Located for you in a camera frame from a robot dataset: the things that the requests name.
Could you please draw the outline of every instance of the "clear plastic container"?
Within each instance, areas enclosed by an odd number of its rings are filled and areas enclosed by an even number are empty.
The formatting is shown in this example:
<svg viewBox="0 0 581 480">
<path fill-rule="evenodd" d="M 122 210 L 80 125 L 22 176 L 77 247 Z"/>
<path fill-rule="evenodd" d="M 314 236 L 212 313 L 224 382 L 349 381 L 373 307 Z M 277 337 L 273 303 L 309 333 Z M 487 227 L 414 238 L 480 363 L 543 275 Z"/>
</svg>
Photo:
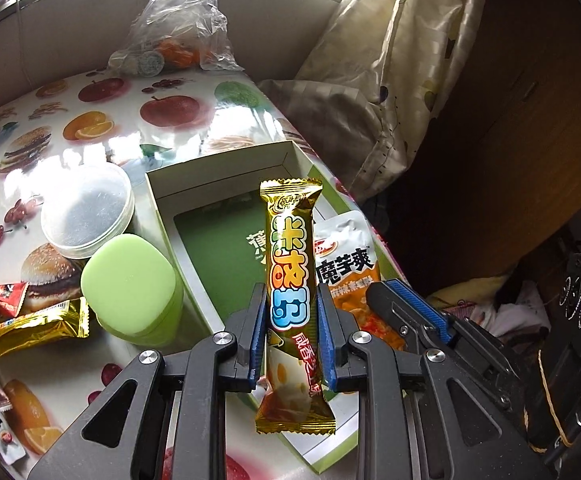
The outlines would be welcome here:
<svg viewBox="0 0 581 480">
<path fill-rule="evenodd" d="M 128 228 L 135 196 L 115 164 L 83 164 L 44 197 L 42 231 L 62 256 L 85 260 Z"/>
</svg>

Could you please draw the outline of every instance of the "blue gripper pad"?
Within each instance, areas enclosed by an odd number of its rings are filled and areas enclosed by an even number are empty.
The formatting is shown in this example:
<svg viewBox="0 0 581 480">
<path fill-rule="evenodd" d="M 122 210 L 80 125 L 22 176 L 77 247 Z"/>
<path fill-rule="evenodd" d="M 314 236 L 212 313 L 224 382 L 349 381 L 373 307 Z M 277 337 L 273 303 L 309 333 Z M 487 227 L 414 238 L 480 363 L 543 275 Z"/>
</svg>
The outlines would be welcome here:
<svg viewBox="0 0 581 480">
<path fill-rule="evenodd" d="M 437 334 L 444 344 L 448 344 L 451 336 L 448 332 L 448 324 L 446 320 L 440 316 L 432 306 L 420 298 L 411 288 L 399 280 L 388 280 L 386 284 L 395 292 L 402 300 L 406 301 L 411 307 L 418 311 L 422 316 L 426 317 L 437 329 Z"/>
<path fill-rule="evenodd" d="M 317 328 L 319 330 L 319 357 L 322 363 L 324 382 L 331 390 L 335 389 L 335 345 L 328 329 L 322 295 L 317 289 Z"/>
<path fill-rule="evenodd" d="M 257 380 L 260 378 L 262 361 L 264 358 L 264 342 L 266 341 L 266 323 L 264 314 L 268 309 L 267 294 L 264 294 L 262 303 L 257 311 L 257 319 L 254 324 L 253 340 L 251 341 L 250 351 L 250 368 L 248 370 L 248 383 L 252 390 L 257 386 Z"/>
</svg>

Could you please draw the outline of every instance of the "wooden cabinet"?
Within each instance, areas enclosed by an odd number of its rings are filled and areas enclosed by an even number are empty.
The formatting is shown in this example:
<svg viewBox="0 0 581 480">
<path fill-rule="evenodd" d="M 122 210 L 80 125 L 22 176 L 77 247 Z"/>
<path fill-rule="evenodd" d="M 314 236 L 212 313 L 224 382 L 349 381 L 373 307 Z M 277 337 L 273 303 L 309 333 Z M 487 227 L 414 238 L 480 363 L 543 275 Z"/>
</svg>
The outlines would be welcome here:
<svg viewBox="0 0 581 480">
<path fill-rule="evenodd" d="M 512 268 L 581 208 L 578 0 L 487 0 L 456 87 L 389 194 L 388 238 L 424 294 Z"/>
</svg>

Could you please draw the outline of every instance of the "curtain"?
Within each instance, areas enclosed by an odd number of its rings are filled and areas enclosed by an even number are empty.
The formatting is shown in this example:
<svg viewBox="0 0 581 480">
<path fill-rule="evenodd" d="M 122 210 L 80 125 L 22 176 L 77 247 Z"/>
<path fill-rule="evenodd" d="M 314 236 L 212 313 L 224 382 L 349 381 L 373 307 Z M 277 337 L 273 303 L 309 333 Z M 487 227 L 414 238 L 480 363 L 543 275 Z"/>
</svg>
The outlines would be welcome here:
<svg viewBox="0 0 581 480">
<path fill-rule="evenodd" d="M 344 0 L 292 81 L 260 88 L 359 201 L 412 163 L 485 0 Z"/>
</svg>

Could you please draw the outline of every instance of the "metal screw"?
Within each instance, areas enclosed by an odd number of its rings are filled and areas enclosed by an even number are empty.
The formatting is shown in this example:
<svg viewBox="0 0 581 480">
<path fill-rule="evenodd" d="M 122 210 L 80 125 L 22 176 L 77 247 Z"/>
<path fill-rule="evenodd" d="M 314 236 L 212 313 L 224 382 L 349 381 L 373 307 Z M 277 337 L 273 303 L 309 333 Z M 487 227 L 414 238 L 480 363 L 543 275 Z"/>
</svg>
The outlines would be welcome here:
<svg viewBox="0 0 581 480">
<path fill-rule="evenodd" d="M 216 345 L 228 345 L 232 340 L 233 335 L 230 332 L 218 332 L 212 337 L 212 341 Z"/>
<path fill-rule="evenodd" d="M 446 359 L 446 354 L 437 348 L 429 348 L 426 351 L 426 358 L 432 363 L 441 363 Z"/>
<path fill-rule="evenodd" d="M 364 332 L 363 330 L 358 330 L 352 336 L 353 341 L 357 344 L 365 345 L 366 343 L 370 343 L 373 336 L 368 332 Z"/>
<path fill-rule="evenodd" d="M 154 350 L 144 350 L 139 354 L 139 362 L 143 365 L 153 364 L 157 359 L 159 359 L 159 354 Z"/>
</svg>

